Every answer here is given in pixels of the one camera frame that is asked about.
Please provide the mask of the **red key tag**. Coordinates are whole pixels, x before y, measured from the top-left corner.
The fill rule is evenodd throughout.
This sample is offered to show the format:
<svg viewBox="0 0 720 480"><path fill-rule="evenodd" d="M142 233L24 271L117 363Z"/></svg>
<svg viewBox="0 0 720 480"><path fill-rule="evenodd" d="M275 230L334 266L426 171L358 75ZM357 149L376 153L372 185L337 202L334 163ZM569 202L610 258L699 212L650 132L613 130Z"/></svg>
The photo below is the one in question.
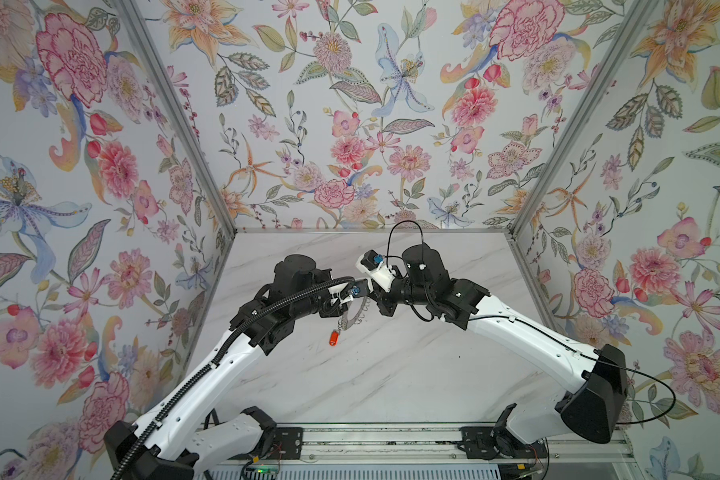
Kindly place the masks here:
<svg viewBox="0 0 720 480"><path fill-rule="evenodd" d="M340 334L341 334L341 330L340 330L339 328L334 329L334 330L331 332L330 338L329 338L329 345L330 345L330 346L336 346L336 345L337 345L338 340L339 340L339 337L340 337Z"/></svg>

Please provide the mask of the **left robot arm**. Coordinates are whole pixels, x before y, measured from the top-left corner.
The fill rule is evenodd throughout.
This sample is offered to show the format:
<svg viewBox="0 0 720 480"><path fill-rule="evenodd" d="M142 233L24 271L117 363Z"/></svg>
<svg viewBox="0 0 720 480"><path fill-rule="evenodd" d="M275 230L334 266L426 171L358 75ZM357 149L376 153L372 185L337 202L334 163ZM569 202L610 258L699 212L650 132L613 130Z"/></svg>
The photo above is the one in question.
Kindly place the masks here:
<svg viewBox="0 0 720 480"><path fill-rule="evenodd" d="M115 479L193 479L230 458L251 461L273 448L276 422L258 407L203 429L237 377L294 330L297 320L339 318L373 291L368 275L333 277L305 255L276 264L274 279L243 304L229 329L166 398L132 423L116 422L104 436Z"/></svg>

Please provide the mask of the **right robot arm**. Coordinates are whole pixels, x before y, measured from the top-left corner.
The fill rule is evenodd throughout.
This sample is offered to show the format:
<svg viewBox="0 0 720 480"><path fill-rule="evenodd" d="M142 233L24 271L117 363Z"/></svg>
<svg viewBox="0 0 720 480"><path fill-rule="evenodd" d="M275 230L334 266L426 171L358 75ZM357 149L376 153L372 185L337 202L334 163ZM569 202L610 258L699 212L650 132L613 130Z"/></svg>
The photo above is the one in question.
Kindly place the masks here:
<svg viewBox="0 0 720 480"><path fill-rule="evenodd" d="M356 263L382 315L393 315L399 305L422 306L435 319L503 345L554 381L545 392L508 405L496 423L502 432L521 444L568 433L595 444L611 441L627 396L621 350L574 341L487 288L451 277L427 244L405 250L402 263L402 270L392 268L374 250Z"/></svg>

